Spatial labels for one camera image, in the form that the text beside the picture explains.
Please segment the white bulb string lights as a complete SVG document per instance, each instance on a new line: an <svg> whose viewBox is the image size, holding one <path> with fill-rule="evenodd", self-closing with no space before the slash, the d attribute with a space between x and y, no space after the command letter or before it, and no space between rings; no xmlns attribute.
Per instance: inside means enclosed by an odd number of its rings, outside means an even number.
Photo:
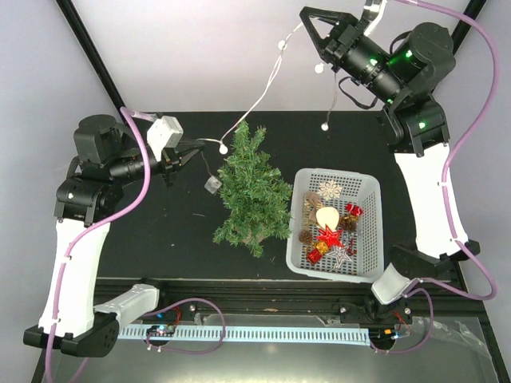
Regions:
<svg viewBox="0 0 511 383"><path fill-rule="evenodd" d="M228 146L224 143L224 140L230 135L235 129L238 128L241 122L245 121L248 115L259 105L259 103L265 98L267 95L268 90L271 88L271 85L273 84L274 80L276 79L277 75L279 74L279 71L281 69L282 63L283 63L283 54L286 51L288 47L288 42L293 36L295 32L297 32L300 28L304 27L303 22L300 22L283 40L281 40L278 44L279 48L279 56L275 60L275 64L271 70L271 73L267 79L267 84L264 87L263 92L259 96L259 98L254 102L254 104L239 118L239 120L230 127L219 139L213 139L213 138L200 138L200 141L204 142L211 142L219 145L219 153L222 156L225 156L228 154ZM326 121L321 124L321 129L324 132L327 132L329 129L329 121L331 117L331 113L333 112L337 100L338 100L338 90L337 90L337 74L334 74L334 91L333 91L333 97L330 108L327 110L327 116ZM208 191L210 194L215 195L222 186L222 183L220 179L217 176L214 176L209 168L208 162L205 159L204 154L201 155L202 159L204 160L207 168L207 172L209 174L209 178L206 181L204 188L206 191Z"/></svg>

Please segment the small green christmas tree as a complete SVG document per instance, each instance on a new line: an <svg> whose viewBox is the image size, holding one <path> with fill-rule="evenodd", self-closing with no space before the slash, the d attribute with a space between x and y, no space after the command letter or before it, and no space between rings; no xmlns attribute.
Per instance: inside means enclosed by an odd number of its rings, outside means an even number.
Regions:
<svg viewBox="0 0 511 383"><path fill-rule="evenodd" d="M213 242L244 245L255 258L263 257L265 239L287 239L291 233L292 186L259 149L265 136L266 128L251 132L242 121L234 131L232 154L218 170L220 198L229 215L214 231Z"/></svg>

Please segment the white perforated plastic basket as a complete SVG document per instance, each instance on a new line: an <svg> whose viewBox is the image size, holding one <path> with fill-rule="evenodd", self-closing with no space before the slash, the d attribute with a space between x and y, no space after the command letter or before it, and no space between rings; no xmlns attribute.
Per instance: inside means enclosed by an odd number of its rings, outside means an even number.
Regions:
<svg viewBox="0 0 511 383"><path fill-rule="evenodd" d="M296 274L372 283L384 269L382 205L373 176L322 168L295 175L286 262Z"/></svg>

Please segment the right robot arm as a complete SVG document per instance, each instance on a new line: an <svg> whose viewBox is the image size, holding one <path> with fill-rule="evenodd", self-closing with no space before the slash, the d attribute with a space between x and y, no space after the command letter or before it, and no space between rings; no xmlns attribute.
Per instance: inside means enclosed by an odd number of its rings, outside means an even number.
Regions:
<svg viewBox="0 0 511 383"><path fill-rule="evenodd" d="M371 39L384 7L382 1L368 1L359 17L312 7L299 15L320 58L383 103L379 123L413 209L414 246L394 248L390 265L372 286L374 294L362 303L373 322L387 317L391 303L414 286L436 282L431 270L406 276L405 262L437 267L476 260L480 250L458 214L450 177L455 148L445 111L434 99L434 90L456 65L453 39L446 28L423 22L399 38L396 49L386 51Z"/></svg>

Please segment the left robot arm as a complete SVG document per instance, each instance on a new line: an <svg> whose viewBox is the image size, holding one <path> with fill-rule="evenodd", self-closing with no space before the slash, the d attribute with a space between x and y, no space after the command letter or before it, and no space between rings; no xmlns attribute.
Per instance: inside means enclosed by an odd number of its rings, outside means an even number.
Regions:
<svg viewBox="0 0 511 383"><path fill-rule="evenodd" d="M38 324L24 331L24 345L58 349L74 357L104 357L121 330L149 313L163 318L171 298L159 283L138 283L116 298L94 304L102 248L125 186L151 176L172 185L176 174L203 151L204 142L187 139L173 116L146 115L146 137L137 128L99 114L81 120L73 134L77 156L57 189L57 253L50 292Z"/></svg>

